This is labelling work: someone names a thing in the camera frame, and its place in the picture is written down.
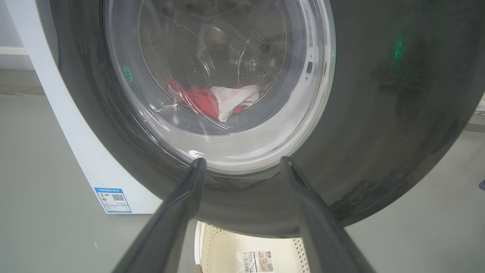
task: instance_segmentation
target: open washing machine door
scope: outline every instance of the open washing machine door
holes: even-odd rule
[[[281,156],[343,225],[384,208],[440,160],[485,89],[480,0],[38,6],[65,86],[111,155],[162,199],[206,158],[197,218],[239,233],[299,235]]]

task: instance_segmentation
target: red garment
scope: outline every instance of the red garment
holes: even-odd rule
[[[185,91],[173,78],[167,79],[167,87],[179,93],[184,102],[196,113],[201,113],[212,119],[218,118],[219,104],[210,89],[206,88],[200,90],[197,86],[193,85],[189,90]],[[241,87],[244,87],[244,85],[238,84],[234,88],[238,89]],[[239,114],[243,110],[244,107],[240,105],[234,108],[233,113]]]

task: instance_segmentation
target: front-load washing machine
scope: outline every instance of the front-load washing machine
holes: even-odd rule
[[[343,225],[440,160],[485,90],[485,2],[7,0],[108,213],[152,213],[198,157],[200,221],[296,237],[290,156]]]

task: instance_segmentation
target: gray floor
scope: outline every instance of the gray floor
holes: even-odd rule
[[[347,228],[377,272],[485,270],[484,162],[485,134],[464,132],[416,187]],[[103,212],[44,96],[0,96],[0,272],[110,272],[148,219]]]

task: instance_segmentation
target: white cloth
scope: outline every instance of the white cloth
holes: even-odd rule
[[[218,119],[221,122],[226,122],[237,106],[251,106],[259,99],[259,87],[257,85],[248,85],[239,89],[214,86],[210,91],[219,104]]]

